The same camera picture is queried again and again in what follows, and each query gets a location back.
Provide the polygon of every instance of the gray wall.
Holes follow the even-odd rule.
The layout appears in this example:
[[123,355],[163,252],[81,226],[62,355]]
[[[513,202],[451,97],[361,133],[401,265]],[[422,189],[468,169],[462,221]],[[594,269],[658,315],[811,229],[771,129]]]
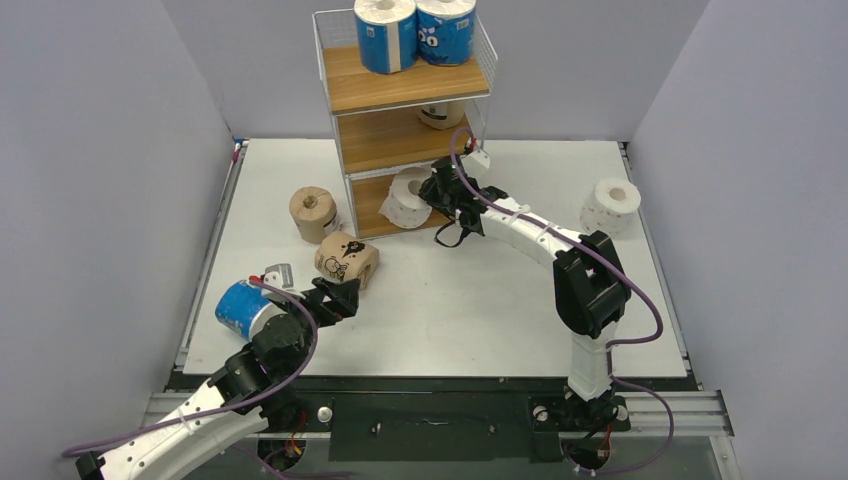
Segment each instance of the gray wall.
[[631,145],[746,478],[845,478],[848,4],[712,0]]
[[159,2],[0,7],[0,477],[137,427],[232,143]]
[[[490,137],[629,140],[708,0],[480,0]],[[236,135],[329,137],[310,15],[353,0],[164,0]]]

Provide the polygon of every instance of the blue toilet paper roll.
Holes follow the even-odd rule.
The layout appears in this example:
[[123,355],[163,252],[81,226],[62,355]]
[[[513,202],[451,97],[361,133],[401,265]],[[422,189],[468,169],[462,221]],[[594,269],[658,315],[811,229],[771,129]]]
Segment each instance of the blue toilet paper roll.
[[460,65],[473,51],[474,0],[418,1],[418,54],[433,65]]
[[265,322],[285,313],[262,296],[262,291],[242,280],[233,284],[215,307],[215,318],[239,336],[250,341]]
[[418,20],[412,0],[357,0],[356,36],[362,65],[376,73],[395,73],[418,59]]

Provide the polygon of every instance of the toilet paper roll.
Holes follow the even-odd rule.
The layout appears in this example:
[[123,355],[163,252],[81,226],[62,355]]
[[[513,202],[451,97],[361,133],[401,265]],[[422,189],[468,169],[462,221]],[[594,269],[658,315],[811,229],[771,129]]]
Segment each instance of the toilet paper roll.
[[418,109],[418,118],[436,130],[447,130],[457,126],[464,115],[465,100],[430,103],[421,105]]
[[356,35],[362,65],[375,73],[394,73],[418,59],[415,0],[356,0]]
[[615,236],[627,228],[640,203],[642,196],[632,183],[620,178],[602,179],[580,210],[580,225],[586,233],[600,230]]
[[319,244],[327,235],[339,229],[336,202],[330,192],[319,187],[303,187],[289,201],[300,236],[309,243]]
[[315,252],[315,268],[323,276],[336,283],[358,278],[361,290],[368,286],[379,261],[379,250],[344,232],[332,233]]
[[473,51],[476,0],[417,0],[418,54],[433,65],[459,65]]
[[421,183],[430,177],[426,168],[405,168],[395,175],[389,187],[389,196],[380,207],[380,214],[400,228],[420,227],[433,210],[418,197]]
[[247,341],[259,333],[271,317],[285,313],[263,297],[262,290],[244,280],[228,288],[215,307],[215,318]]

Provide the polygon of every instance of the wooden shelf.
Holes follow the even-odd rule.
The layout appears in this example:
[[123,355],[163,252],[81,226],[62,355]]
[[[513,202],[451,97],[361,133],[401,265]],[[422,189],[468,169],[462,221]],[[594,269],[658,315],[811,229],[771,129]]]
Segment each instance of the wooden shelf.
[[333,115],[489,93],[474,58],[455,67],[438,67],[419,58],[408,70],[381,75],[362,66],[358,46],[325,48],[323,55]]
[[[455,128],[436,130],[418,119],[418,108],[338,117],[345,172],[396,167],[449,155],[454,130],[467,127],[468,119],[463,117]],[[465,133],[457,138],[457,151],[462,151],[466,141],[468,135]]]
[[[383,201],[389,194],[389,187],[393,179],[394,175],[385,175],[352,182],[359,238],[380,237],[409,231],[394,225],[379,213],[380,206],[383,205]],[[430,218],[418,229],[438,227],[447,222],[448,220],[441,213],[433,210]]]

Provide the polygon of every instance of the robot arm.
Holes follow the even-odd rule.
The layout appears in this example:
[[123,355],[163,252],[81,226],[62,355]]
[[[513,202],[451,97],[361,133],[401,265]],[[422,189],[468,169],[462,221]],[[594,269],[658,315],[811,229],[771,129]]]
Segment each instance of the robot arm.
[[[477,150],[469,152],[483,155]],[[621,262],[609,237],[602,232],[580,235],[529,212],[496,187],[477,188],[481,195],[509,211],[524,213],[540,221],[544,228],[509,216],[475,198],[460,182],[456,168],[446,157],[433,164],[432,175],[421,186],[419,196],[463,228],[463,236],[474,232],[497,238],[521,251],[543,267],[553,266],[557,312],[571,329],[572,358],[569,388],[584,401],[605,395],[611,388],[607,342],[615,336],[618,320],[630,290],[591,257],[556,238],[551,231],[582,242],[621,269]]]
[[[285,280],[279,273],[266,271],[261,280],[280,288]],[[312,283],[316,288],[298,296],[319,328],[356,314],[358,279],[336,285],[317,278]],[[302,312],[279,298],[269,300],[284,313],[269,319],[251,342],[159,422],[173,425],[143,433],[102,454],[86,453],[76,462],[80,478],[178,480],[251,433],[289,426],[300,410],[291,386],[255,405],[236,406],[270,393],[294,375],[314,340]],[[204,413],[209,415],[195,418]]]

